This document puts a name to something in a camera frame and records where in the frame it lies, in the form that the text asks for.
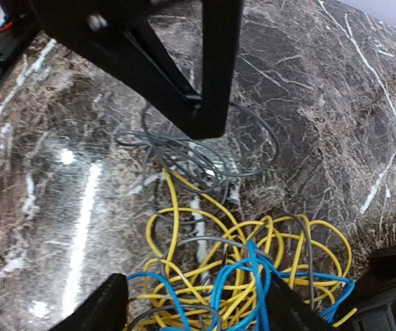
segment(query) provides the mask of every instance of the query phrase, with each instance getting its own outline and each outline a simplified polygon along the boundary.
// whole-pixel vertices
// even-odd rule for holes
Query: brown marble countertop
[[[196,87],[199,9],[187,1],[151,18]],[[361,275],[372,251],[396,243],[396,31],[337,2],[247,1],[232,97],[267,120],[281,147],[264,176],[232,184],[233,210],[335,224]],[[140,271],[152,256],[144,151],[115,142],[139,129],[144,106],[43,34],[19,60],[0,92],[0,331],[47,330],[110,273]],[[231,110],[226,135],[210,143],[242,168],[269,157],[260,139]]]

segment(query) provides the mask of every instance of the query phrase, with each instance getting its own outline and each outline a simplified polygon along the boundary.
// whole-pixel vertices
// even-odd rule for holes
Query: metal bolt
[[[92,14],[88,16],[88,25],[92,31],[100,31],[108,26],[108,22],[100,14]]]

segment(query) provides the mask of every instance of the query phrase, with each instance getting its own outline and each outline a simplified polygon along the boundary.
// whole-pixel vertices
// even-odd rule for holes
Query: screw
[[[88,25],[92,31],[100,31],[108,26],[108,22],[100,14],[92,14],[88,16]]]

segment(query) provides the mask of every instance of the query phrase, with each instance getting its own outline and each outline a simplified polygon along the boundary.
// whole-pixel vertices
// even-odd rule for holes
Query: marble table
[[[197,88],[199,16],[186,1],[150,19]],[[265,175],[232,184],[240,219],[287,210],[331,222],[353,247],[355,278],[372,251],[396,244],[394,29],[332,1],[247,1],[232,98],[265,118],[281,147]],[[0,331],[47,330],[110,273],[153,256],[144,151],[115,142],[139,129],[145,104],[43,34],[19,60],[0,92]],[[234,110],[214,142],[240,168],[270,157],[258,125]],[[163,186],[150,186],[161,200]],[[194,256],[191,247],[181,258]]]

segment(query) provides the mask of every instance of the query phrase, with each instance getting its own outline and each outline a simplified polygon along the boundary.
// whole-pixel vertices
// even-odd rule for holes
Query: yellow wire
[[[214,272],[217,272],[218,268],[223,265],[223,261],[220,258],[216,258],[216,253],[222,245],[222,243],[220,242],[212,245],[208,256],[200,263],[199,267],[194,270],[184,271],[173,263],[173,257],[175,255],[175,250],[177,249],[177,243],[179,238],[180,215],[184,212],[189,214],[197,213],[207,218],[209,221],[213,221],[222,231],[222,238],[238,241],[240,243],[243,243],[244,245],[246,245],[249,240],[253,240],[255,243],[257,243],[257,246],[260,250],[275,257],[273,259],[274,266],[278,270],[290,273],[290,276],[287,279],[283,279],[286,283],[288,283],[290,288],[294,288],[295,286],[309,286],[307,277],[297,276],[298,270],[308,269],[308,265],[301,264],[299,262],[303,249],[305,248],[305,242],[307,240],[310,240],[314,248],[319,248],[326,254],[326,256],[331,259],[333,265],[335,266],[337,276],[345,277],[348,274],[353,259],[351,247],[346,237],[333,225],[321,220],[309,221],[305,215],[298,214],[296,216],[304,222],[307,228],[308,238],[305,237],[304,232],[300,232],[299,234],[280,233],[276,229],[275,224],[280,222],[293,221],[292,217],[280,217],[278,219],[273,219],[270,216],[265,216],[260,221],[238,222],[233,214],[230,213],[230,211],[227,210],[227,208],[225,208],[222,204],[214,200],[208,194],[201,193],[200,195],[203,198],[211,202],[213,205],[217,206],[219,210],[221,210],[225,214],[225,216],[232,224],[232,226],[228,228],[221,219],[209,212],[194,208],[180,207],[178,203],[177,192],[175,190],[175,186],[171,176],[166,170],[163,170],[163,174],[169,187],[170,197],[172,199],[172,207],[160,210],[159,214],[173,213],[172,236],[168,253],[166,256],[164,256],[152,239],[152,233],[159,214],[155,214],[149,219],[148,225],[146,227],[146,241],[148,242],[151,250],[158,258],[150,259],[145,264],[144,270],[149,270],[149,267],[154,263],[162,263],[164,265],[163,268],[169,282],[175,286],[175,294],[179,297],[180,302],[190,305],[201,304],[209,306],[211,299],[210,293],[213,290],[213,285],[197,285],[197,280],[199,277],[203,279],[203,277],[206,274],[209,274],[209,272],[210,274],[214,274]],[[177,172],[171,171],[171,174],[189,188],[192,188],[193,190],[198,190],[195,185],[188,182]],[[342,265],[339,259],[328,247],[311,238],[311,230],[313,226],[323,226],[327,228],[328,230],[334,232],[344,243],[345,249],[348,254],[348,260],[344,266],[344,269],[342,269]],[[263,236],[259,236],[259,229],[264,229]],[[296,250],[293,252],[293,260],[290,264],[291,266],[287,269],[281,267],[281,264],[286,256],[286,245],[284,242],[285,238],[297,241],[297,247]],[[226,263],[228,264],[233,264],[247,256],[247,252],[244,252],[244,250],[240,250],[239,248],[232,247],[230,245],[224,245],[225,247],[227,247],[227,249],[229,249],[228,254],[226,255]],[[175,272],[175,275],[170,275],[171,270]],[[321,301],[324,298],[328,298],[331,304],[334,304],[335,293],[337,289],[341,286],[341,282],[314,281],[314,286],[320,294],[318,297],[315,298],[315,301]],[[162,291],[164,291],[165,289],[165,286],[162,283],[156,285],[155,288],[151,290],[148,280],[145,277],[144,288],[146,293],[140,294],[139,296],[137,296],[137,298],[149,299],[151,304],[155,307],[162,307],[166,305],[166,302],[172,301],[170,295],[162,294]],[[257,294],[255,287],[255,278],[253,277],[253,274],[251,272],[237,269],[234,279],[230,283],[224,285],[224,291],[230,293],[230,296],[226,299],[221,300],[221,309],[219,313],[223,320],[223,327],[230,328],[239,323],[244,317],[248,316],[256,308]],[[342,319],[333,324],[333,326],[338,327],[342,325],[351,316],[353,316],[356,311],[356,308],[351,310]],[[196,318],[196,316],[198,315],[201,315],[203,317],[204,325],[206,328],[208,328],[212,324],[212,316],[211,314],[209,314],[208,311],[187,311],[186,316],[189,319],[192,330],[200,331],[201,329],[201,324]],[[137,327],[142,331],[146,331],[144,327],[153,324],[157,324],[159,327],[162,328],[166,326],[183,328],[180,316],[178,314],[173,314],[167,311],[153,314],[151,319],[138,322]]]

